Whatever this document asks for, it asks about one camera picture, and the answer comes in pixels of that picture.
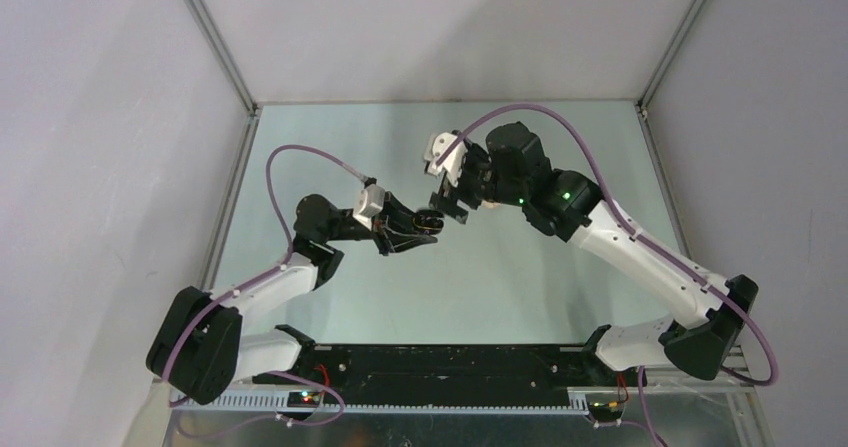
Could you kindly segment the black earbud charging case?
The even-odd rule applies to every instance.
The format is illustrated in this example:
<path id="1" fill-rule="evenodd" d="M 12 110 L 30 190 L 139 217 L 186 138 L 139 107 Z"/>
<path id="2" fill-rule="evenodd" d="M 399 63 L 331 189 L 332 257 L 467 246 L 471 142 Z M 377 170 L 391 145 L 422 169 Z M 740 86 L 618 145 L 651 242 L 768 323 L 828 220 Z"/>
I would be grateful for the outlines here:
<path id="1" fill-rule="evenodd" d="M 444 215 L 436 210 L 419 209 L 411 218 L 414 229 L 428 236 L 436 236 L 444 228 Z"/>

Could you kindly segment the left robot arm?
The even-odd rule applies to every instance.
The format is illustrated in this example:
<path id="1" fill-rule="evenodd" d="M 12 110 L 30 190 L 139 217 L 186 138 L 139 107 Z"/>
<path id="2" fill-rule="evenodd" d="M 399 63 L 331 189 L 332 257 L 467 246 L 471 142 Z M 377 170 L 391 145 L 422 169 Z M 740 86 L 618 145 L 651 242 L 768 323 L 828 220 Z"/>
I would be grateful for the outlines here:
<path id="1" fill-rule="evenodd" d="M 340 209 L 312 194 L 296 207 L 294 238 L 282 262 L 213 298 L 189 286 L 180 290 L 147 353 L 147 369 L 186 398 L 206 405 L 235 381 L 279 371 L 304 383 L 316 370 L 315 355 L 281 328 L 251 334 L 249 328 L 292 299 L 326 284 L 344 254 L 334 241 L 371 241 L 382 256 L 434 244 L 442 213 L 412 210 L 371 185 L 355 205 Z"/>

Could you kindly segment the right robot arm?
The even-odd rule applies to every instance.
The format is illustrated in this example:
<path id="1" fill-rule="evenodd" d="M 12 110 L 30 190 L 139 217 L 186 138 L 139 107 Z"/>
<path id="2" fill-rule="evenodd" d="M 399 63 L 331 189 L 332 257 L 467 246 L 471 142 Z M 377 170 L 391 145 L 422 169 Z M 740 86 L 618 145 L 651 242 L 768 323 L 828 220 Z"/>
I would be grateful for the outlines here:
<path id="1" fill-rule="evenodd" d="M 705 381 L 723 371 L 744 326 L 738 312 L 758 294 L 749 277 L 726 278 L 668 251 L 598 183 L 552 167 L 539 137 L 520 122 L 495 128 L 484 145 L 456 131 L 434 134 L 423 159 L 427 173 L 441 180 L 432 209 L 465 223 L 469 210 L 484 203 L 518 207 L 537 231 L 606 261 L 668 310 L 654 321 L 597 328 L 581 359 L 588 381 L 606 385 L 640 366 L 674 366 Z"/>

